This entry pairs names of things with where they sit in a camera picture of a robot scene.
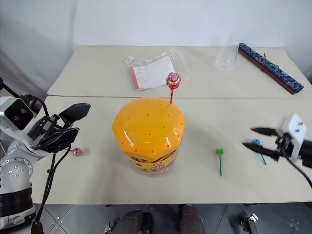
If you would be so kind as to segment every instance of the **black cable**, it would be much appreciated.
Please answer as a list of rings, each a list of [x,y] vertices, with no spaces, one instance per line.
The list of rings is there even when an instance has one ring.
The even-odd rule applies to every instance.
[[[309,179],[309,177],[297,166],[295,165],[290,159],[289,159],[289,156],[288,154],[285,152],[284,149],[281,149],[281,153],[283,155],[283,157],[293,166],[295,167],[302,175],[303,177],[307,180],[307,182],[310,184],[311,188],[312,188],[312,182],[311,180]]]
[[[47,106],[45,105],[44,101],[42,101],[39,97],[36,97],[34,95],[32,95],[33,99],[37,100],[38,102],[40,102],[42,104],[42,107],[44,109],[44,113],[46,116],[50,117],[49,116],[49,112],[48,112],[48,109],[47,109]]]
[[[71,149],[71,145],[69,145],[66,153],[57,161],[56,164],[55,164],[55,157],[56,157],[56,155],[53,154],[53,156],[52,156],[51,167],[50,167],[48,178],[47,178],[47,181],[46,181],[46,184],[45,184],[43,197],[42,197],[42,202],[41,202],[40,208],[39,208],[39,210],[37,212],[37,215],[35,217],[34,222],[39,222],[40,221],[40,218],[41,218],[41,215],[42,215],[42,211],[43,211],[43,207],[45,205],[45,202],[48,199],[48,196],[49,196],[51,188],[52,188],[52,182],[53,182],[54,173],[56,171],[56,168],[58,167],[60,162],[62,162],[62,160],[68,155],[68,153],[70,152],[70,149]]]

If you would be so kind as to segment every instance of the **pant leg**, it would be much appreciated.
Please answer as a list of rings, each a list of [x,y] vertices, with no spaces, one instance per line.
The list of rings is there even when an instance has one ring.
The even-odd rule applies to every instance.
[[[118,221],[112,234],[138,234],[143,222],[142,211],[130,211]]]
[[[183,207],[180,234],[206,234],[203,221],[195,207]]]

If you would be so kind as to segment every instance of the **lollipop container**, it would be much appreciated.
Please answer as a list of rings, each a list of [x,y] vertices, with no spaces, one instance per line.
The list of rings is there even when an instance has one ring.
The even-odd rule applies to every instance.
[[[176,159],[184,125],[184,116],[174,104],[144,97],[122,107],[112,128],[129,161],[154,175],[163,173]]]

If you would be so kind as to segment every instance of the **paper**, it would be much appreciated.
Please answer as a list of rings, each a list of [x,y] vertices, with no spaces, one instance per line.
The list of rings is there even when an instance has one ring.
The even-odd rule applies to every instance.
[[[164,85],[171,72],[175,72],[175,69],[169,56],[146,66],[130,67],[132,80],[137,89],[156,88]]]

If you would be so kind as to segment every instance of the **white table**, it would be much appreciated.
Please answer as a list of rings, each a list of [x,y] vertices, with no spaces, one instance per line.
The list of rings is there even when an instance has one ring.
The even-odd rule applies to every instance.
[[[175,99],[186,118],[182,145],[172,169],[149,177],[137,171],[118,147],[112,122],[132,98],[48,97],[49,113],[60,113],[74,103],[91,104],[88,116],[75,126],[80,132],[73,148],[84,155],[68,155],[59,165],[47,203],[155,204],[155,203],[266,203],[312,200],[303,176],[286,160],[267,158],[241,142],[259,138],[275,148],[274,137],[250,131],[254,126],[275,127],[283,116],[297,112],[312,139],[312,108],[301,99]],[[223,176],[219,176],[215,149],[225,149]],[[31,177],[33,202],[40,203],[51,158],[37,162]],[[312,170],[300,168],[312,178]]]
[[[167,98],[167,86],[136,90],[124,64],[128,56],[138,61],[173,50],[189,62],[193,78],[182,82],[175,91],[176,98],[303,98],[312,96],[312,85],[304,77],[283,48],[255,48],[267,59],[279,65],[295,80],[304,85],[298,94],[291,95],[270,76],[238,54],[231,72],[211,67],[217,47],[152,47],[152,46],[78,46],[49,95],[83,97],[160,97]]]

